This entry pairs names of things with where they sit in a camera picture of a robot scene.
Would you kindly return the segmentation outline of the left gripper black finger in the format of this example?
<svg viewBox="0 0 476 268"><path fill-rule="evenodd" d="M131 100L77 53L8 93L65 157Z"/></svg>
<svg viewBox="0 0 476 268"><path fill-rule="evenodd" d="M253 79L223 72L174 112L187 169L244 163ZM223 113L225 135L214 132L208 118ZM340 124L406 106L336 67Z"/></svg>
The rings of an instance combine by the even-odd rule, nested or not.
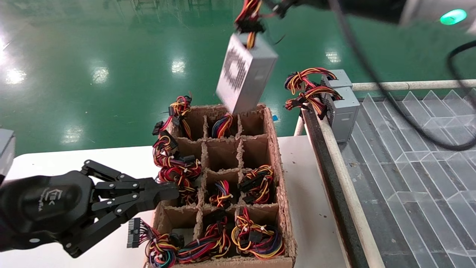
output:
<svg viewBox="0 0 476 268"><path fill-rule="evenodd" d="M177 185L173 182L160 184L153 178L136 179L93 160L85 161L81 173L101 180L94 189L102 198L142 194L147 199L173 200L179 196Z"/></svg>

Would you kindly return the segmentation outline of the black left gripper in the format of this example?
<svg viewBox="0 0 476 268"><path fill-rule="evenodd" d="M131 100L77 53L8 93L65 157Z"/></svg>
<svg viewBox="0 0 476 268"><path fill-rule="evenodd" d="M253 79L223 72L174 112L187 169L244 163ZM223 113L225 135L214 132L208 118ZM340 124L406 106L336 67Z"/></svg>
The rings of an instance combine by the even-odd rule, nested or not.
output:
<svg viewBox="0 0 476 268"><path fill-rule="evenodd" d="M79 171L36 175L1 185L1 251L61 242L78 258L127 223L127 248L139 246L141 219L178 192L130 192L100 201L93 180Z"/></svg>

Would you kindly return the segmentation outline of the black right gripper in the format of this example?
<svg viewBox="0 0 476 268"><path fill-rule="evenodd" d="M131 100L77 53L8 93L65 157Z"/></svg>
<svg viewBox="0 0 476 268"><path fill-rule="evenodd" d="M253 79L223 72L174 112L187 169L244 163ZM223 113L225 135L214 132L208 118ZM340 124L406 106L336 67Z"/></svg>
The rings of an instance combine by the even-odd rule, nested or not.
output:
<svg viewBox="0 0 476 268"><path fill-rule="evenodd" d="M281 0L274 4L273 13L280 18L287 15L291 7L309 4L320 10L329 10L336 15L363 17L385 23L398 23L405 0Z"/></svg>

